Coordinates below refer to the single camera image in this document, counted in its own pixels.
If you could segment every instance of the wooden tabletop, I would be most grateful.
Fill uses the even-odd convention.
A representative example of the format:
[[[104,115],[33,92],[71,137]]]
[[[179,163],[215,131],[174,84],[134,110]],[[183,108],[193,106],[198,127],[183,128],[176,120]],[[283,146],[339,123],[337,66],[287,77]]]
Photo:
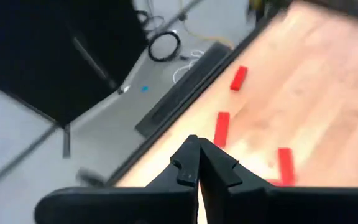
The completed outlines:
[[[249,72],[236,92],[229,86],[240,65]],[[219,111],[231,114],[223,150],[262,178],[278,178],[277,149],[290,147],[296,185],[358,186],[358,20],[293,3],[117,186],[147,185],[189,134],[213,141]]]

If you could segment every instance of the floor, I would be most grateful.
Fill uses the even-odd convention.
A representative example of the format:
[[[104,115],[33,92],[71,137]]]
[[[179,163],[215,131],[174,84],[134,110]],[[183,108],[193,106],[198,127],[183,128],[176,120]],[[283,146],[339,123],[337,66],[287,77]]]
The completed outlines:
[[[148,9],[146,2],[137,0],[135,4],[138,9]],[[153,2],[154,14],[165,18],[171,18],[179,9],[179,3]],[[189,13],[188,28],[237,44],[254,26],[253,21],[246,21],[246,8],[243,0],[230,4],[222,0],[202,1]],[[195,49],[207,50],[212,44],[190,36],[180,23],[172,29],[181,37],[185,55]],[[163,40],[155,50],[161,53],[171,46],[169,40]],[[142,54],[124,84],[127,91],[119,97],[109,96],[72,124],[71,159],[62,159],[63,134],[57,130],[0,180],[0,223],[33,223],[32,212],[39,198],[61,187],[79,185],[78,169],[92,170],[108,178],[144,141],[134,126],[173,86],[172,74],[184,65],[186,62],[181,61],[153,62]],[[0,169],[51,125],[0,93]]]

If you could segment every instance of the white cable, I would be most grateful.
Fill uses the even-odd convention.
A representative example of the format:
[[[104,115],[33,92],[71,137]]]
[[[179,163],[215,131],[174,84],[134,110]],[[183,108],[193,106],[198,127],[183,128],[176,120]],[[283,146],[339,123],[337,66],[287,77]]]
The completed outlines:
[[[179,71],[183,70],[183,69],[187,69],[187,70],[191,69],[192,66],[204,55],[204,52],[203,52],[202,50],[197,50],[197,49],[196,49],[196,50],[192,50],[191,53],[190,53],[190,55],[191,55],[194,59],[191,60],[188,65],[185,65],[185,66],[183,66],[183,67],[178,68],[178,69],[172,74],[172,81],[173,81],[174,84],[177,83],[177,81],[176,81],[176,79],[175,79],[176,74],[177,74]]]

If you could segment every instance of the black table edge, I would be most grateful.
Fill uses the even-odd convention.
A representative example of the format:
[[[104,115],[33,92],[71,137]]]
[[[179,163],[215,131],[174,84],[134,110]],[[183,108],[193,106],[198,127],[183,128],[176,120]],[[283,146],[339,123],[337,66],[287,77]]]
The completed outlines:
[[[129,169],[153,146],[153,144],[162,136],[162,134],[193,104],[198,97],[220,76],[220,74],[244,51],[244,49],[251,44],[253,40],[270,24],[270,21],[278,14],[280,9],[273,8],[269,14],[261,19],[256,25],[255,29],[240,42],[236,48],[227,55],[222,62],[214,67],[206,79],[198,88],[195,88],[191,96],[177,108],[176,111],[166,119],[157,130],[150,135],[130,156],[124,163],[116,169],[116,171],[106,181],[105,186],[115,185],[121,177],[123,177]]]

